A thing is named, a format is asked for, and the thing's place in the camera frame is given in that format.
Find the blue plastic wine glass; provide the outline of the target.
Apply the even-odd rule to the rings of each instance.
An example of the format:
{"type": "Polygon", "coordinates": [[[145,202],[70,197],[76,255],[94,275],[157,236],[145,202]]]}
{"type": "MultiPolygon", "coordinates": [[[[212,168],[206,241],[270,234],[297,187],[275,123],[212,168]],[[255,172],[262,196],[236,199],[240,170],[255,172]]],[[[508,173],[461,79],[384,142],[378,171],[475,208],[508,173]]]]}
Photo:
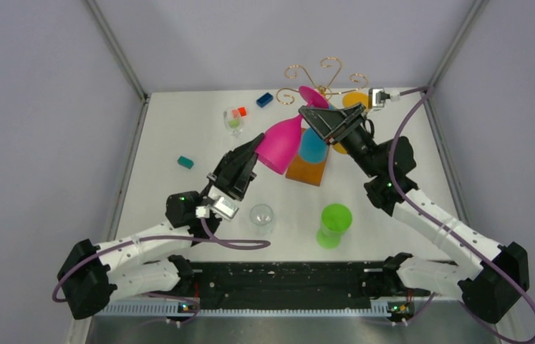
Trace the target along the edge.
{"type": "Polygon", "coordinates": [[[321,163],[327,158],[331,145],[325,143],[306,120],[304,124],[307,124],[307,128],[302,133],[298,154],[307,163],[321,163]]]}

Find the yellow plastic wine glass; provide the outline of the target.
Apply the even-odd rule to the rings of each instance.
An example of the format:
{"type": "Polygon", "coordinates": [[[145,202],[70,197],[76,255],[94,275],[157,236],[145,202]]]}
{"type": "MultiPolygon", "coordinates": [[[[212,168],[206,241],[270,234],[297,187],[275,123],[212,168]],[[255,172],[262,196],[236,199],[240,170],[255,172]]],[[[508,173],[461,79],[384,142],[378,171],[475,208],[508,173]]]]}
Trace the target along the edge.
{"type": "MultiPolygon", "coordinates": [[[[342,105],[345,108],[356,105],[357,103],[363,104],[368,110],[372,107],[370,96],[361,92],[347,93],[342,98],[342,105]]],[[[347,155],[347,151],[340,143],[335,144],[333,149],[340,154],[347,155]]]]}

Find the pink plastic wine glass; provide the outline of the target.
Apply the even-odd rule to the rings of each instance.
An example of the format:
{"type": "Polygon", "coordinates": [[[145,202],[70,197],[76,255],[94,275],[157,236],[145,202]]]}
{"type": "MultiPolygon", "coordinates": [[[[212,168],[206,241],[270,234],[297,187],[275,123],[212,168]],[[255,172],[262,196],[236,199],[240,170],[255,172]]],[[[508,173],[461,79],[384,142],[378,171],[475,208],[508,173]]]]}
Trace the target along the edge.
{"type": "Polygon", "coordinates": [[[284,174],[301,145],[303,119],[298,113],[271,126],[254,151],[258,161],[273,172],[284,174]]]}

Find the green plastic wine glass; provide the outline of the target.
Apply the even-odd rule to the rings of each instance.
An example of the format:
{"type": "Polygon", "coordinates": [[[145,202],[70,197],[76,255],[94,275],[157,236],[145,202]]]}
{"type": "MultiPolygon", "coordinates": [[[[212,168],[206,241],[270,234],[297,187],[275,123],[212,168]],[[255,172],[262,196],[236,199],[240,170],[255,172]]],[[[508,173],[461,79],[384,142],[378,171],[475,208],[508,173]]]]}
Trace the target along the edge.
{"type": "Polygon", "coordinates": [[[345,205],[330,204],[325,206],[320,216],[320,228],[316,235],[318,245],[324,249],[338,247],[352,222],[352,212],[345,205]]]}

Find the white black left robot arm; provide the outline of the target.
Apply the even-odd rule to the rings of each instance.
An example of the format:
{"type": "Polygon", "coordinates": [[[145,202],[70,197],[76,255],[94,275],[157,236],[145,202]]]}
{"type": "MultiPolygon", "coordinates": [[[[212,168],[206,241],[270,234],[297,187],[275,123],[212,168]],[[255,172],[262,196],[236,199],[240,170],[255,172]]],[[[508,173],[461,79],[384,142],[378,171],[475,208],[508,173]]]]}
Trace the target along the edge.
{"type": "Polygon", "coordinates": [[[263,239],[220,239],[223,220],[232,221],[249,184],[256,178],[256,152],[265,140],[253,140],[227,152],[201,191],[169,195],[165,220],[122,239],[76,243],[57,273],[54,302],[68,305],[75,320],[92,317],[111,302],[147,293],[187,295],[193,287],[193,269],[180,250],[200,243],[252,251],[267,248],[263,239]]]}

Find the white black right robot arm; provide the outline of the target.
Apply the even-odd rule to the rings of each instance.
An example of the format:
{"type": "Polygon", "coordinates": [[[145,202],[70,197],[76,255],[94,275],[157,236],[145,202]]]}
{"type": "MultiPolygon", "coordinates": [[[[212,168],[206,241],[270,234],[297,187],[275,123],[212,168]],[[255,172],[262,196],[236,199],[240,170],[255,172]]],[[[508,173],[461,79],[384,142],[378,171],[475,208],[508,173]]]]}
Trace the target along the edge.
{"type": "Polygon", "coordinates": [[[371,204],[424,236],[450,264],[399,253],[383,276],[392,295],[421,289],[462,302],[478,319],[498,323],[529,289],[527,251],[504,245],[470,228],[439,207],[408,177],[417,163],[407,137],[377,144],[365,127],[366,108],[322,109],[304,105],[299,114],[325,143],[339,143],[370,177],[364,184],[371,204]]]}

